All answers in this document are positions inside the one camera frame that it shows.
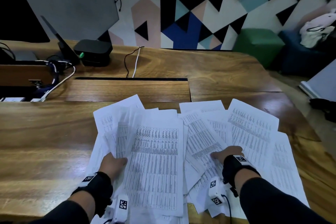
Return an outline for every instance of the black sleeve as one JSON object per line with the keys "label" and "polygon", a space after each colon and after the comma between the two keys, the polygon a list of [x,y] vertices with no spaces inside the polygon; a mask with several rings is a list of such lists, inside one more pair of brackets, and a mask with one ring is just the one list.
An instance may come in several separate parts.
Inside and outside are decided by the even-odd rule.
{"label": "black sleeve", "polygon": [[66,200],[60,203],[39,220],[30,224],[90,224],[89,217],[84,209],[74,201]]}
{"label": "black sleeve", "polygon": [[330,223],[262,178],[252,178],[242,186],[240,204],[250,224]]}

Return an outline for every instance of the black electronic device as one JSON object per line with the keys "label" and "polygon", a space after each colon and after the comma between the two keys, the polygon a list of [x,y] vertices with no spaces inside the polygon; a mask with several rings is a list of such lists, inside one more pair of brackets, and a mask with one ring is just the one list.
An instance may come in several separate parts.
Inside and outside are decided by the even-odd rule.
{"label": "black electronic device", "polygon": [[43,15],[41,15],[41,18],[44,20],[45,24],[47,24],[50,31],[59,40],[58,47],[63,54],[64,60],[69,61],[73,65],[79,64],[79,58],[70,48],[70,46],[63,40],[63,38],[61,38],[61,36],[57,33],[57,31],[53,28],[53,26],[47,21],[47,19]]}
{"label": "black electronic device", "polygon": [[73,48],[84,66],[104,67],[110,62],[111,43],[98,40],[80,40]]}

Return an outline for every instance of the wrist-mounted device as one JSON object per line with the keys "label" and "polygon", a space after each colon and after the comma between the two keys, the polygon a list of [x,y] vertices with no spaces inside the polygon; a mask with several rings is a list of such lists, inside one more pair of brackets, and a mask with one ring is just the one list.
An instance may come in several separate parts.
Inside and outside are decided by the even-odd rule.
{"label": "wrist-mounted device", "polygon": [[113,187],[110,177],[103,172],[90,174],[78,185],[78,188],[71,194],[79,191],[86,191],[94,198],[96,207],[94,214],[98,214],[101,218],[104,215],[105,209],[111,205],[111,196]]}
{"label": "wrist-mounted device", "polygon": [[238,196],[235,186],[235,176],[238,171],[242,169],[249,169],[260,175],[256,168],[241,155],[229,155],[224,159],[222,172],[223,182],[224,184],[229,183],[232,186],[231,191],[235,197]]}

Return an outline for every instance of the hand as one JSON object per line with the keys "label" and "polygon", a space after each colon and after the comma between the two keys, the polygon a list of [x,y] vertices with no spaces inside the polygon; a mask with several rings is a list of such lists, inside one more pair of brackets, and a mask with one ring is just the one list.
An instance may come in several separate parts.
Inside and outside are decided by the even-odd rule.
{"label": "hand", "polygon": [[126,164],[127,158],[115,158],[112,153],[109,153],[103,158],[98,171],[107,174],[113,182]]}
{"label": "hand", "polygon": [[213,159],[218,159],[218,161],[223,165],[224,159],[229,155],[242,155],[243,148],[240,146],[229,146],[222,151],[215,151],[210,154]]}

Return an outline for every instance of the person's left hand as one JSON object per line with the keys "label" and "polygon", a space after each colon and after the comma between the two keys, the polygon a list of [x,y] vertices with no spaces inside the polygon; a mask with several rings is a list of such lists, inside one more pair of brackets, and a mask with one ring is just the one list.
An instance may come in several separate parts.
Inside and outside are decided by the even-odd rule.
{"label": "person's left hand", "polygon": [[107,174],[113,182],[126,164],[127,158],[115,158],[112,153],[109,153],[103,158],[98,171]]}

